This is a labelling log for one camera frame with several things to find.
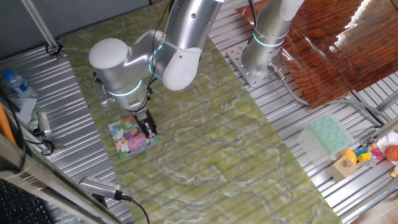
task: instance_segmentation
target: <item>wooden block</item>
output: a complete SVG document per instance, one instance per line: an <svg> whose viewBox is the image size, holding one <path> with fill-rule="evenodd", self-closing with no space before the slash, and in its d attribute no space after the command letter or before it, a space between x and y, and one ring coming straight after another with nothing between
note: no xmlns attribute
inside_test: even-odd
<svg viewBox="0 0 398 224"><path fill-rule="evenodd" d="M333 165L327 168L328 173L337 181L340 182L351 175L356 170L351 160L346 156L338 159Z"/></svg>

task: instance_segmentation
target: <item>water bottle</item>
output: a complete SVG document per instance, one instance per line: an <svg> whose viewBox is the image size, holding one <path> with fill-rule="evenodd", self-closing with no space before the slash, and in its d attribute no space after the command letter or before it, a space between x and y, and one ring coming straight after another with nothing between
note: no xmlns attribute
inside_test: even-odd
<svg viewBox="0 0 398 224"><path fill-rule="evenodd" d="M3 71L2 77L7 82L7 87L17 93L20 98L38 98L36 91L17 73L7 69Z"/></svg>

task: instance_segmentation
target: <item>metal mounting plate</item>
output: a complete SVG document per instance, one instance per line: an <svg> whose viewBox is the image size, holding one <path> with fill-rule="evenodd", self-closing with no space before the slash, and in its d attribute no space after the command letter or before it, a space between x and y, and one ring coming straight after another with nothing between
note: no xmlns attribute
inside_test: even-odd
<svg viewBox="0 0 398 224"><path fill-rule="evenodd" d="M249 85L253 88L257 88L262 86L263 84L273 80L275 78L272 72L259 74L259 73L250 73L242 63L242 52L246 48L247 42L242 42L237 44L231 48L229 48L226 53L231 58L232 63L236 66L236 68L242 73L242 77L247 81ZM280 69L283 74L289 73L289 69L287 68L283 59L280 56L277 56L277 60L275 65Z"/></svg>

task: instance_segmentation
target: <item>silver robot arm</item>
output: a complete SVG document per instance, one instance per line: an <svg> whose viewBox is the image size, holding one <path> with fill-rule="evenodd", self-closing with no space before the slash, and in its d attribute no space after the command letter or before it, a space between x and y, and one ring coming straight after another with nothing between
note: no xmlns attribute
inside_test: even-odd
<svg viewBox="0 0 398 224"><path fill-rule="evenodd" d="M133 115L147 138L155 136L156 125L147 106L151 89L143 78L153 75L175 91L188 86L222 2L175 0L164 34L150 30L132 46L114 38L95 44L88 58L101 103L107 106L109 100L115 101Z"/></svg>
<svg viewBox="0 0 398 224"><path fill-rule="evenodd" d="M228 56L235 58L232 62L253 88L269 81L272 74L279 80L284 79L280 71L283 60L279 57L279 52L303 2L304 0L268 0L259 12L248 44L228 49Z"/></svg>

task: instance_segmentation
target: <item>plastic bottle cap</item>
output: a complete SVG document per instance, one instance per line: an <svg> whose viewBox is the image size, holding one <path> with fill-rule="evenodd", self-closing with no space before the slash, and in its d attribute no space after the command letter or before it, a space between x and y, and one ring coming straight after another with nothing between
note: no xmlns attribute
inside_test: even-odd
<svg viewBox="0 0 398 224"><path fill-rule="evenodd" d="M5 79L12 79L14 77L14 72L12 72L10 69L6 69L1 75Z"/></svg>

